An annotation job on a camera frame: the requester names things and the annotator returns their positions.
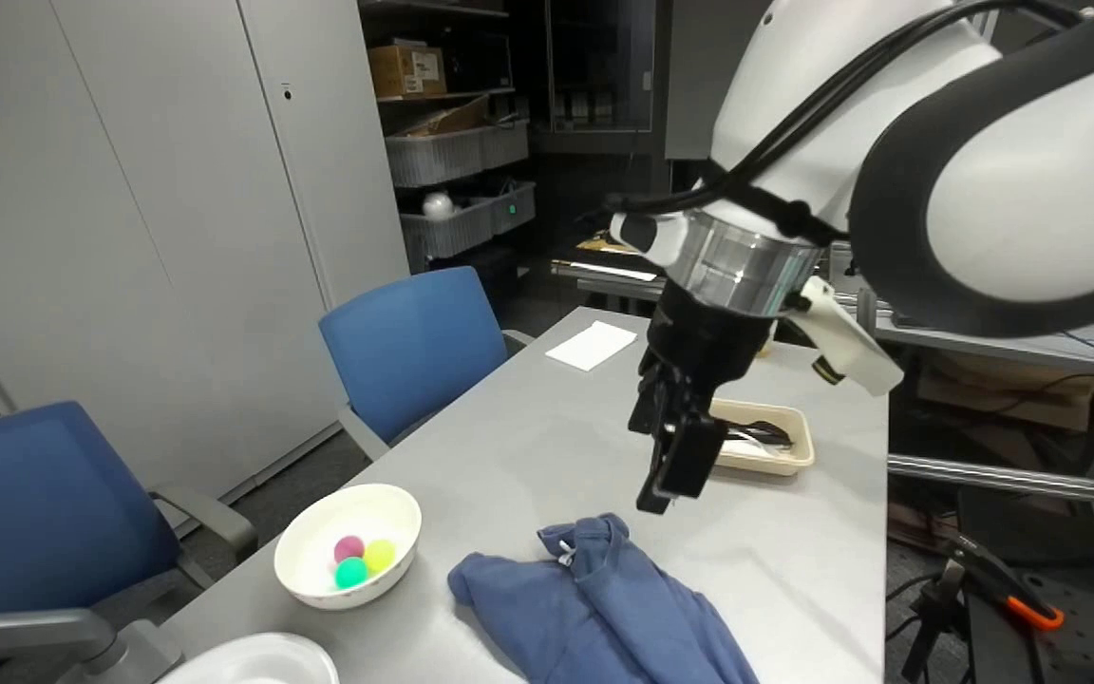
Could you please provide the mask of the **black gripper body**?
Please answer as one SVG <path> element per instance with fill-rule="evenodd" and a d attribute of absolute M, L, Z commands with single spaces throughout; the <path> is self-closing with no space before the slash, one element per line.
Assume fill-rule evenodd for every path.
<path fill-rule="evenodd" d="M 670 283 L 647 332 L 638 378 L 655 370 L 666 372 L 666 422 L 712 415 L 713 391 L 750 372 L 768 335 L 768 320 L 706 307 L 689 289 Z"/>

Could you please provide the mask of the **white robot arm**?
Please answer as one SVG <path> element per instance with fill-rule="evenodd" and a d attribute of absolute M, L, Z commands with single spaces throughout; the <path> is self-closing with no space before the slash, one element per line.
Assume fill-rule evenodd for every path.
<path fill-rule="evenodd" d="M 608 231 L 666 270 L 632 426 L 647 512 L 695 498 L 713 410 L 774 325 L 873 396 L 892 358 L 816 274 L 842 242 L 895 316 L 1022 339 L 1094 325 L 1094 9 L 768 0 L 695 188 L 619 197 Z"/>

